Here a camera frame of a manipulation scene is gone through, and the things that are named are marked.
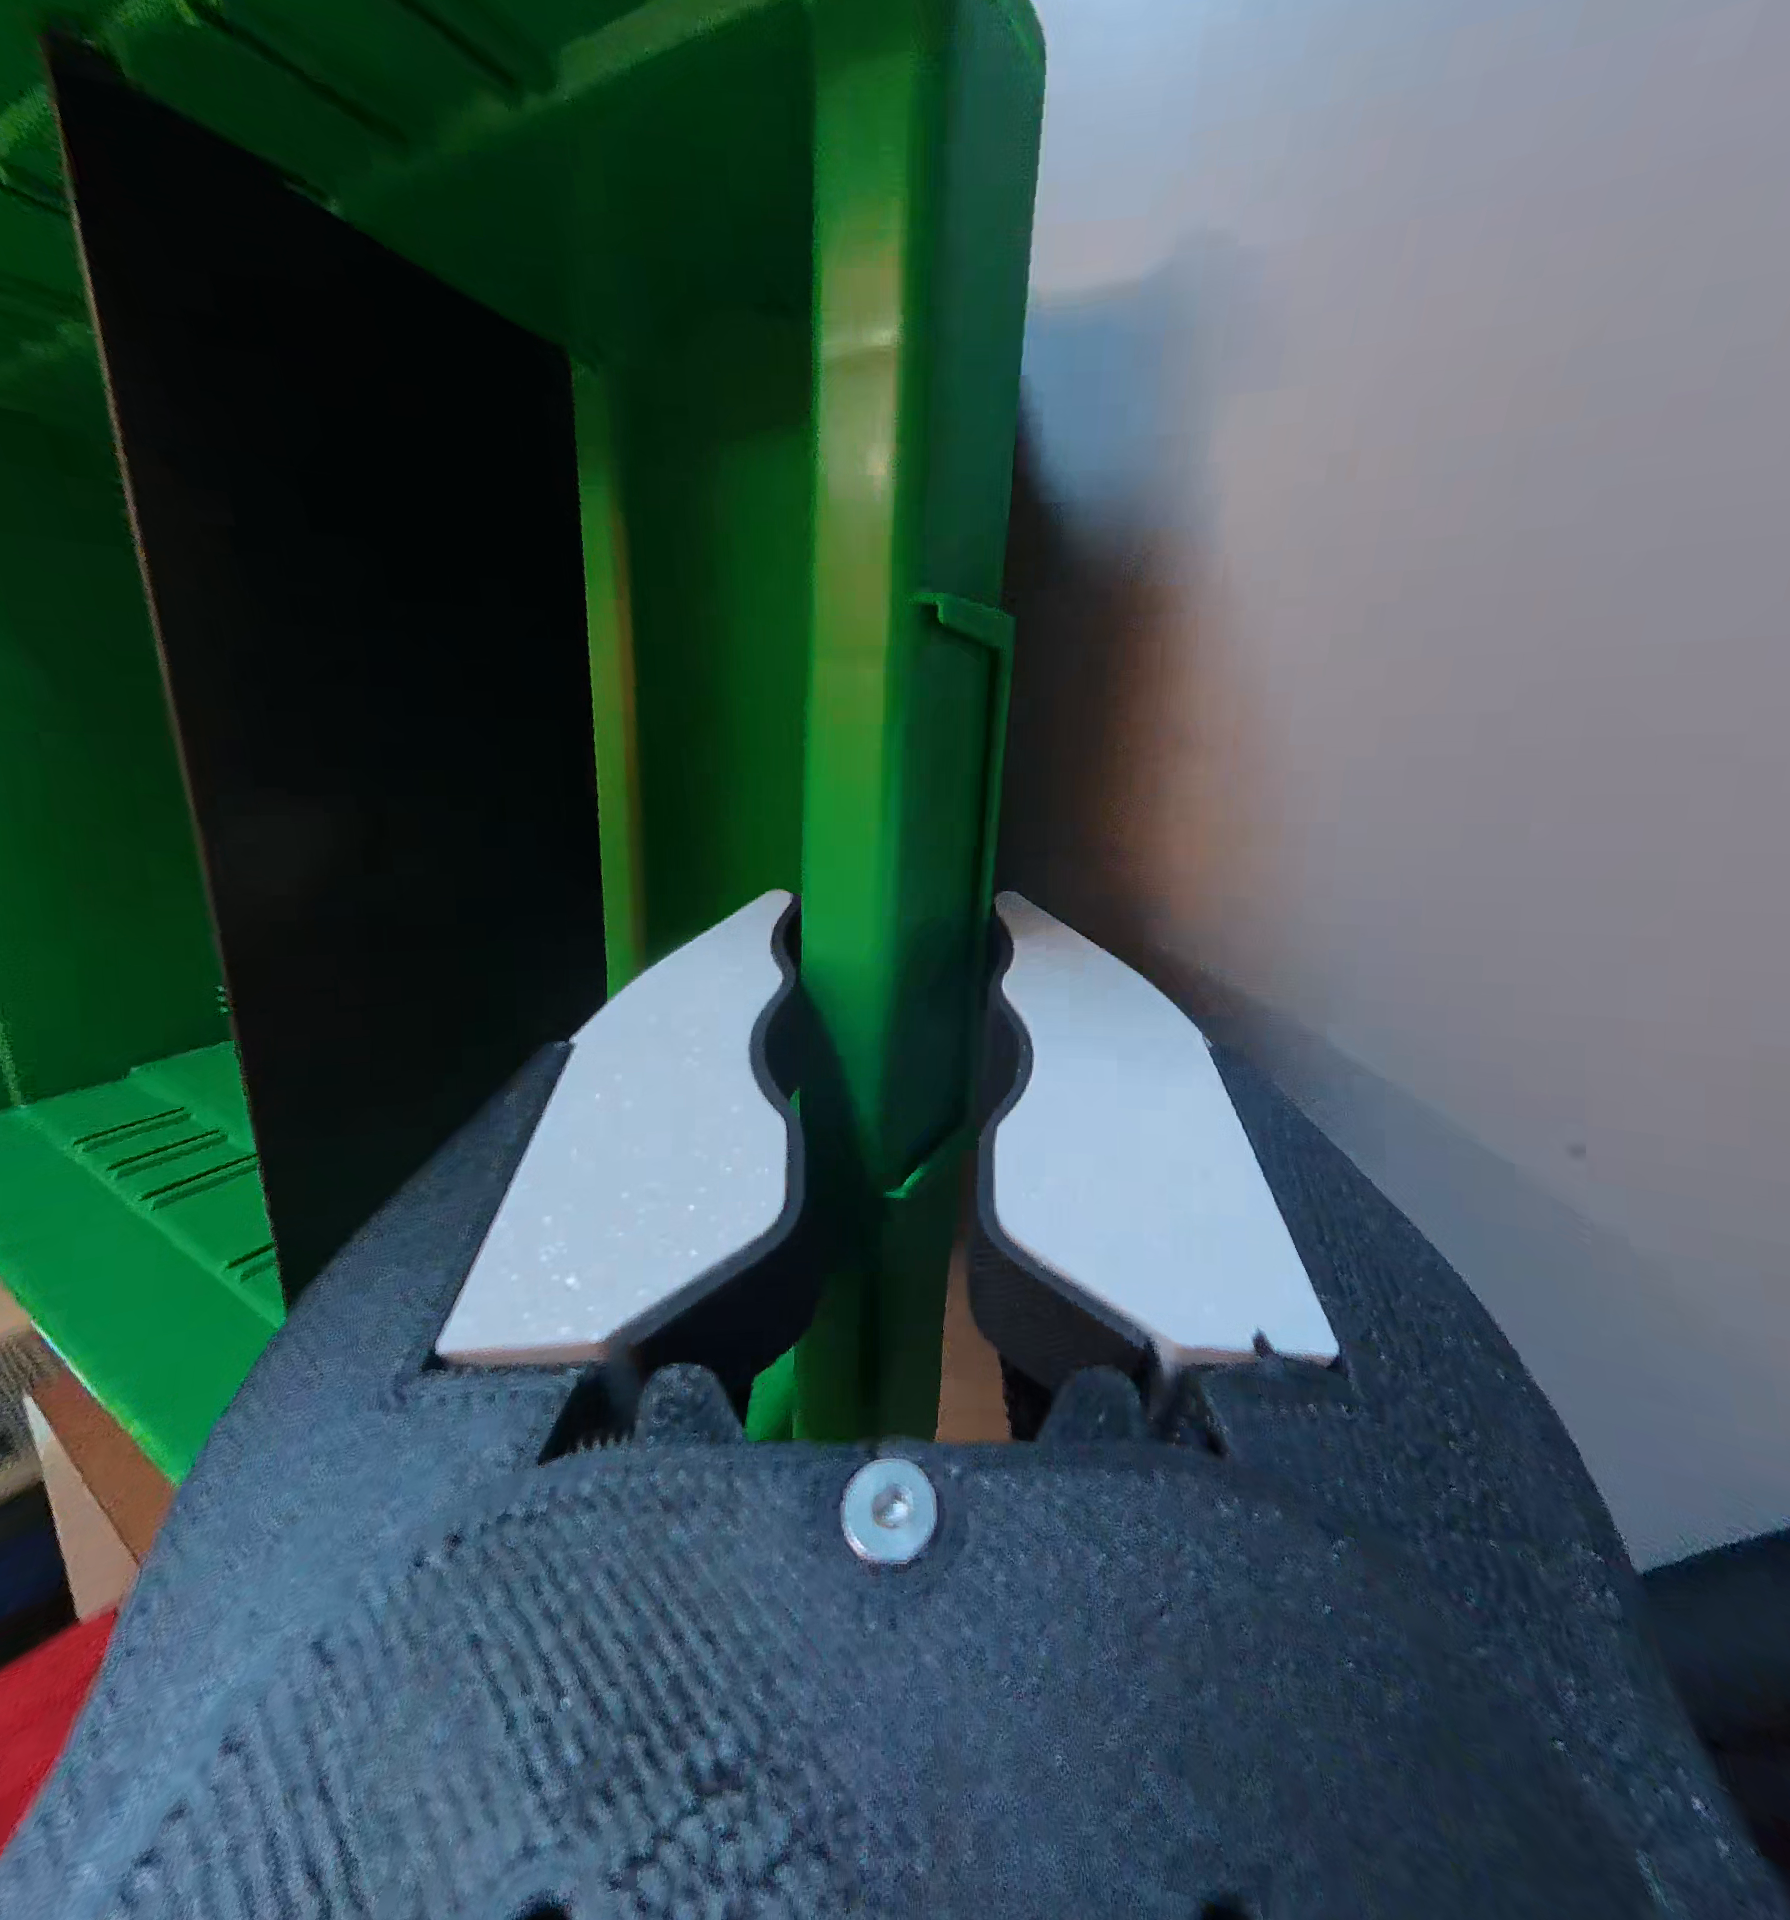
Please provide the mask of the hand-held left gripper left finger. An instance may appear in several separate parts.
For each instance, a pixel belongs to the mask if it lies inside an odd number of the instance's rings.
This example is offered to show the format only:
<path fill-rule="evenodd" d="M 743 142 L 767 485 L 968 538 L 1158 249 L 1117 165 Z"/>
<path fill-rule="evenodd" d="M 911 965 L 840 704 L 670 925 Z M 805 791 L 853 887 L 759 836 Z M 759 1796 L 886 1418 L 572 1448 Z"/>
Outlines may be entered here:
<path fill-rule="evenodd" d="M 441 1371 L 699 1366 L 755 1433 L 826 1263 L 795 940 L 805 899 L 759 887 L 572 1038 L 433 1328 Z"/>

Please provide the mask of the green plastic bin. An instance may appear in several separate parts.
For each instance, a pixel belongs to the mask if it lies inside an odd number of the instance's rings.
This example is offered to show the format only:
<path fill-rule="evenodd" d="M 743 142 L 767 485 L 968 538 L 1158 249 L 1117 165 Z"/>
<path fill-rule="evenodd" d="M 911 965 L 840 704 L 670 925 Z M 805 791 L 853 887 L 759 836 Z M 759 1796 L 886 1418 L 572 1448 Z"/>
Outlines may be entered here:
<path fill-rule="evenodd" d="M 1031 7 L 0 7 L 0 1282 L 183 1475 L 295 1315 L 42 34 L 572 362 L 606 992 L 805 899 L 759 1433 L 930 1431 L 1002 782 Z"/>

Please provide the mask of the dark ribbed object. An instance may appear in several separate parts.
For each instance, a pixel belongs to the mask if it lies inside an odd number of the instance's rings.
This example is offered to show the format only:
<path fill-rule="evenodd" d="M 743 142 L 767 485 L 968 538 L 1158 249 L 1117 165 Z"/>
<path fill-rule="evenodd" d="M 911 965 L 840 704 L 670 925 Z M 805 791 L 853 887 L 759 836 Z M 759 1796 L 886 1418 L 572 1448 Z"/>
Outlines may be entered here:
<path fill-rule="evenodd" d="M 1790 1888 L 1790 1525 L 1644 1569 L 1670 1691 Z"/>

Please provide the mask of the black bin divider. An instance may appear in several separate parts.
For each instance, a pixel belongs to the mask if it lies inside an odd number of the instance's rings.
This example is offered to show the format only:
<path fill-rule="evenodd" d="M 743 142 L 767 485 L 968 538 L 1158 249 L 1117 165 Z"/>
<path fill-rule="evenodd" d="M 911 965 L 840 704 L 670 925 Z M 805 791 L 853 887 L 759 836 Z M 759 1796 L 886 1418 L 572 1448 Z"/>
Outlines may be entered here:
<path fill-rule="evenodd" d="M 572 362 L 42 62 L 295 1307 L 606 992 Z"/>

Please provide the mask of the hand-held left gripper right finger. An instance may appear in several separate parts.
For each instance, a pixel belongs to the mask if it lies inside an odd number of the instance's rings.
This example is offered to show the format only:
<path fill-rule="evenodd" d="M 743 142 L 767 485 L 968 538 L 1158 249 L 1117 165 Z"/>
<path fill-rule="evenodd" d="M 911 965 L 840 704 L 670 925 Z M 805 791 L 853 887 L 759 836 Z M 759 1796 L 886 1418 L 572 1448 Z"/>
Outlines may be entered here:
<path fill-rule="evenodd" d="M 1204 1026 L 1031 894 L 990 894 L 968 1315 L 1031 1433 L 1070 1371 L 1163 1420 L 1192 1371 L 1335 1371 L 1344 1336 Z"/>

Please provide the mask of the brown cardboard box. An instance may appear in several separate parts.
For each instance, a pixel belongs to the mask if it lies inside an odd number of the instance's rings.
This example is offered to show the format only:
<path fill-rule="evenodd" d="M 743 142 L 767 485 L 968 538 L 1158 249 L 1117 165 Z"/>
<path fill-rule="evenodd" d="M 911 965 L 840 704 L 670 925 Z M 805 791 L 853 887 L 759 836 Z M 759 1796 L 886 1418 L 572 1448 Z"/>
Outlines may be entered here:
<path fill-rule="evenodd" d="M 25 1391 L 25 1420 L 42 1458 L 73 1618 L 100 1618 L 130 1599 L 180 1482 L 73 1366 L 57 1366 Z"/>

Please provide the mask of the red tote bag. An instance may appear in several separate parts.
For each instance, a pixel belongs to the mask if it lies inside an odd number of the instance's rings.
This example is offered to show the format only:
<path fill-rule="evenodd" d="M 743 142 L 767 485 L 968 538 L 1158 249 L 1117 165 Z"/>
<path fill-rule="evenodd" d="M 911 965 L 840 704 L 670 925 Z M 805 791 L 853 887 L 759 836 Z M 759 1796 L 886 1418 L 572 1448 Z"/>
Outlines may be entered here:
<path fill-rule="evenodd" d="M 62 1758 L 108 1631 L 113 1605 L 73 1618 L 64 1631 L 0 1669 L 0 1854 L 37 1801 L 48 1767 Z"/>

